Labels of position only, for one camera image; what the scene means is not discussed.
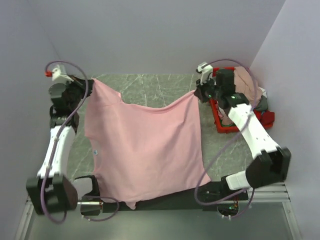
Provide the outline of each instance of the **clothing pile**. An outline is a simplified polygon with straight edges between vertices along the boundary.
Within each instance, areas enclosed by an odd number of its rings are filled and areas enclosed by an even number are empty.
[[[254,83],[247,70],[242,66],[234,68],[234,85],[235,92],[243,93],[249,100],[250,104],[253,105],[255,100]],[[256,102],[258,104],[253,112],[262,125],[271,124],[275,121],[275,113],[268,110],[267,90],[259,87],[258,84],[256,84],[256,89]],[[231,127],[235,125],[217,103],[216,108],[218,109],[220,123],[223,127]]]

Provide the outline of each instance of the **gray cloth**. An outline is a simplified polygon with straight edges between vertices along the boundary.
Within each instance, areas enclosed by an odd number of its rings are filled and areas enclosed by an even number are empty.
[[[259,104],[256,106],[255,110],[259,112],[266,111],[268,109],[268,101],[265,96],[261,96],[261,100],[259,101]]]

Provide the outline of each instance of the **gray floor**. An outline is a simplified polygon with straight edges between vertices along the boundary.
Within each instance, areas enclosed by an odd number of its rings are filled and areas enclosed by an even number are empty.
[[[192,74],[104,74],[96,78],[114,90],[121,92],[128,104],[161,108],[195,89],[197,75]],[[73,143],[67,175],[70,179],[91,174],[94,169],[93,154],[89,140],[84,136],[86,104],[79,110],[80,123]],[[209,104],[199,103],[202,135],[203,164],[206,167],[217,151],[235,134],[217,133]],[[212,181],[222,176],[244,170],[252,161],[251,152],[243,138],[238,139],[211,167],[208,175]]]
[[[102,222],[82,219],[80,207],[56,225],[34,214],[28,240],[292,240],[282,203],[253,203],[239,218],[202,210],[121,211]],[[106,218],[102,213],[97,219]],[[57,219],[62,214],[54,214]]]

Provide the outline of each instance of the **cable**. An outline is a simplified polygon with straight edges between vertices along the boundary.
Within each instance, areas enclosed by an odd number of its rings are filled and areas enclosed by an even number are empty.
[[[114,197],[111,197],[111,196],[87,196],[87,195],[85,195],[83,197],[84,198],[90,198],[90,199],[111,199],[111,200],[116,202],[116,210],[110,216],[108,216],[106,218],[102,218],[102,219],[93,219],[93,218],[90,218],[90,217],[87,217],[87,216],[83,216],[88,221],[91,221],[91,222],[103,222],[103,221],[106,221],[106,220],[109,220],[110,218],[112,218],[119,211],[120,203]]]
[[[234,218],[237,218],[237,217],[241,216],[243,213],[245,213],[245,211],[248,210],[248,208],[249,208],[252,200],[254,199],[254,194],[255,194],[255,189],[253,188],[253,189],[252,189],[252,193],[251,193],[251,197],[250,197],[249,202],[247,203],[247,205],[244,207],[244,209],[243,209],[241,212],[238,212],[238,213],[237,213],[236,215],[234,215],[234,216],[230,216],[231,219],[234,219]]]
[[[206,66],[208,65],[211,65],[211,64],[214,64],[214,63],[217,63],[217,62],[221,62],[221,61],[230,61],[230,62],[234,62],[238,65],[240,65],[241,67],[245,68],[247,70],[247,72],[249,73],[250,77],[252,78],[252,81],[253,81],[253,87],[254,87],[254,101],[253,101],[253,105],[251,107],[251,111],[253,111],[256,107],[256,103],[257,103],[257,80],[256,78],[254,77],[254,75],[252,74],[252,72],[250,71],[250,69],[248,67],[245,67],[241,62],[237,61],[237,60],[234,60],[234,59],[231,59],[231,58],[223,58],[223,59],[219,59],[219,60],[215,60],[215,61],[212,61],[212,62],[209,62],[207,64],[205,64],[204,66],[202,66],[202,69],[205,68]],[[203,202],[203,201],[200,201],[199,198],[198,198],[198,191],[199,191],[199,186],[202,182],[202,180],[204,179],[205,175],[207,174],[207,171],[212,167],[212,165],[216,162],[216,160],[218,159],[218,157],[228,148],[230,147],[230,145],[232,143],[234,143],[240,136],[241,136],[241,133],[248,127],[249,125],[249,122],[250,122],[250,119],[251,119],[252,115],[249,115],[246,122],[245,122],[245,125],[243,126],[243,128],[231,139],[229,140],[226,145],[220,149],[216,155],[213,157],[213,159],[211,160],[211,162],[209,163],[209,165],[205,168],[203,174],[201,175],[198,183],[196,184],[196,187],[194,189],[194,199],[195,201],[199,204],[199,205],[202,205],[202,206],[212,206],[212,205],[216,205],[216,204],[219,204],[227,199],[230,199],[240,193],[243,193],[246,191],[246,189],[240,189],[239,191],[236,191],[234,192],[233,194],[230,194],[229,196],[226,196],[220,200],[217,200],[217,201],[212,201],[212,202]],[[237,215],[233,216],[233,217],[236,217],[236,216],[239,216],[239,215],[242,215],[249,207],[249,205],[251,204],[252,202],[252,199],[253,199],[253,195],[254,195],[254,192],[255,190],[252,191],[252,195],[251,195],[251,198],[250,198],[250,201],[248,203],[248,205],[241,211],[241,213],[238,213]]]
[[[89,92],[89,82],[88,82],[88,77],[87,75],[85,74],[85,72],[77,65],[75,65],[74,63],[72,62],[69,62],[69,61],[62,61],[62,60],[58,60],[58,61],[51,61],[49,62],[45,68],[44,68],[44,72],[46,74],[46,76],[49,76],[51,73],[50,71],[48,70],[49,66],[51,64],[54,64],[54,63],[64,63],[64,64],[69,64],[73,67],[75,67],[76,69],[79,70],[79,72],[82,73],[83,77],[84,77],[84,80],[85,80],[85,92],[84,92],[84,97],[83,99],[81,100],[81,102],[79,103],[79,105],[75,108],[75,110],[67,117],[67,119],[63,122],[63,124],[61,125],[61,127],[59,128],[56,136],[55,136],[55,139],[54,139],[54,142],[53,142],[53,147],[52,147],[52,152],[51,152],[51,155],[50,155],[50,158],[49,158],[49,163],[48,163],[48,166],[46,168],[46,171],[45,171],[45,174],[44,174],[44,178],[42,180],[42,184],[41,184],[41,190],[40,190],[40,201],[41,201],[41,208],[42,208],[42,211],[44,213],[44,215],[49,218],[53,223],[55,224],[62,224],[65,220],[66,220],[66,217],[67,217],[67,211],[64,211],[64,216],[61,220],[57,220],[55,219],[54,217],[52,217],[50,215],[50,213],[48,212],[48,209],[47,209],[47,206],[46,206],[46,201],[45,201],[45,188],[46,188],[46,182],[48,180],[48,177],[49,177],[49,173],[50,173],[50,169],[51,169],[51,166],[52,166],[52,163],[53,163],[53,160],[54,160],[54,157],[55,157],[55,153],[56,153],[56,150],[57,150],[57,145],[58,145],[58,141],[59,141],[59,137],[62,133],[62,131],[64,130],[65,126],[67,125],[67,123],[71,120],[71,118],[76,114],[76,112],[79,110],[79,108],[84,104],[86,98],[87,98],[87,95],[88,95],[88,92]],[[108,198],[108,199],[112,199],[114,200],[117,205],[119,206],[119,201],[113,197],[105,197],[105,198]],[[119,210],[119,207],[117,208],[117,210],[107,219],[110,219],[112,218],[116,213],[117,211]]]

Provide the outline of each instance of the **table surface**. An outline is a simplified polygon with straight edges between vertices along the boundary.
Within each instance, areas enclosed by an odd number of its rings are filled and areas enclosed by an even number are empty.
[[[121,93],[128,104],[138,104],[152,108],[162,108],[196,88],[198,75],[193,74],[104,74],[92,76]],[[84,118],[87,102],[78,111],[80,116],[78,132],[72,145],[67,176],[69,179],[92,174],[94,169],[90,141],[84,134]],[[208,166],[215,154],[235,133],[218,133],[211,107],[199,102],[201,122],[201,142],[204,166]],[[242,171],[252,161],[250,149],[240,137],[218,158],[208,171],[212,181]]]

